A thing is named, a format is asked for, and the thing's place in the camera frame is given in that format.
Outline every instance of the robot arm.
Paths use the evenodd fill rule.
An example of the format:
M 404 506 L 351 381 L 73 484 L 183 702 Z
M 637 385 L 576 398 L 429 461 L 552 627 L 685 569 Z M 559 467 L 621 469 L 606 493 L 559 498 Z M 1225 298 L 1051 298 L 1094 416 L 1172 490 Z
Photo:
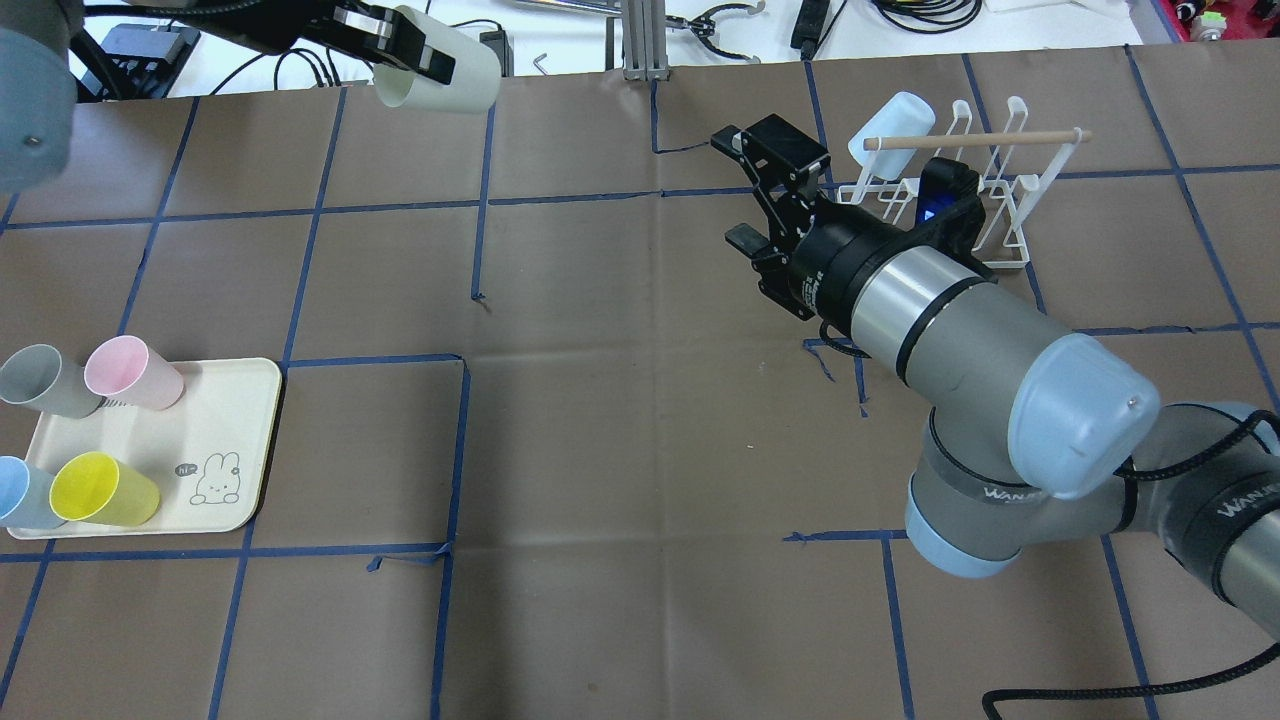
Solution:
M 67 51 L 87 15 L 172 18 L 279 55 L 300 38 L 374 64 L 384 104 L 483 113 L 502 69 L 484 45 L 408 6 L 360 0 L 151 0 L 84 6 L 82 0 L 0 0 L 0 192 L 18 192 L 63 170 L 76 85 Z
M 1258 428 L 1270 414 L 1161 409 L 1151 382 L 1096 340 L 989 282 L 970 252 L 978 177 L 960 163 L 925 165 L 920 222 L 901 231 L 828 200 L 827 150 L 777 115 L 712 145 L 769 220 L 768 236 L 726 234 L 760 291 L 820 316 L 934 405 L 906 510 L 927 560 L 978 578 L 1027 544 L 1149 530 L 1280 639 L 1280 442 Z

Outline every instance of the wooden handle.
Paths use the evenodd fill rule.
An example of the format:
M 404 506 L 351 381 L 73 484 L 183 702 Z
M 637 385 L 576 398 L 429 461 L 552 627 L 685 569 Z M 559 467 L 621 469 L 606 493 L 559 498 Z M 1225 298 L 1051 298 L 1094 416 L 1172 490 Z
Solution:
M 863 150 L 927 150 L 932 147 L 980 147 L 983 145 L 1062 145 L 1089 142 L 1093 131 L 980 132 L 974 135 L 925 135 L 920 137 L 868 137 Z

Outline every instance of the cup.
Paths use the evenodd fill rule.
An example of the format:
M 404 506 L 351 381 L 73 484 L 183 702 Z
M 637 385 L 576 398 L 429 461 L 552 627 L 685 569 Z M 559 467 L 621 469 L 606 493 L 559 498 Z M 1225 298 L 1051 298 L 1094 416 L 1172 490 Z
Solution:
M 20 457 L 0 456 L 0 527 L 49 529 L 65 523 L 49 506 L 54 477 Z
M 102 396 L 84 384 L 84 369 L 51 345 L 29 345 L 0 366 L 0 400 L 38 413 L 84 418 Z
M 84 364 L 84 383 L 101 396 L 164 410 L 182 396 L 182 374 L 147 343 L 122 334 L 97 346 Z
M 58 471 L 49 505 L 63 520 L 133 527 L 155 515 L 160 488 L 105 452 L 86 452 Z
M 890 97 L 888 102 L 877 110 L 872 115 L 872 119 L 867 120 L 867 124 L 863 126 L 863 129 L 858 131 L 858 135 L 849 141 L 849 154 L 864 168 L 870 161 L 872 154 L 874 154 L 876 164 L 870 168 L 870 173 L 883 181 L 896 181 L 902 177 L 902 170 L 911 161 L 915 150 L 881 150 L 877 152 L 874 150 L 864 150 L 863 141 L 868 137 L 919 137 L 929 135 L 936 120 L 937 117 L 933 114 L 933 108 L 929 108 L 929 104 L 923 97 L 911 95 L 904 90 Z

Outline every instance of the light blue cup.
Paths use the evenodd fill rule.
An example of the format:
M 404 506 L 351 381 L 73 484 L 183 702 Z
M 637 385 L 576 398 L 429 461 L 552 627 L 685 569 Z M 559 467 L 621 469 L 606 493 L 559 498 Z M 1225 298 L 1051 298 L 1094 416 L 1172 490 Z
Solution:
M 49 529 L 65 523 L 49 506 L 54 477 L 19 457 L 0 456 L 0 527 Z

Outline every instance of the tray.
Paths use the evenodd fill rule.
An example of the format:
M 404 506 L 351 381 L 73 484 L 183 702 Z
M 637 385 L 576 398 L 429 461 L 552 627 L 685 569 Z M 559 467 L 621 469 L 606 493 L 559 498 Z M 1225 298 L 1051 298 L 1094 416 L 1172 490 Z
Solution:
M 41 414 L 27 451 L 27 462 L 49 473 L 82 452 L 106 452 L 155 480 L 156 514 L 136 528 L 67 523 L 41 530 L 9 528 L 10 536 L 224 533 L 253 516 L 275 427 L 280 368 L 264 357 L 173 366 L 186 389 L 168 410 L 104 406 L 82 420 Z

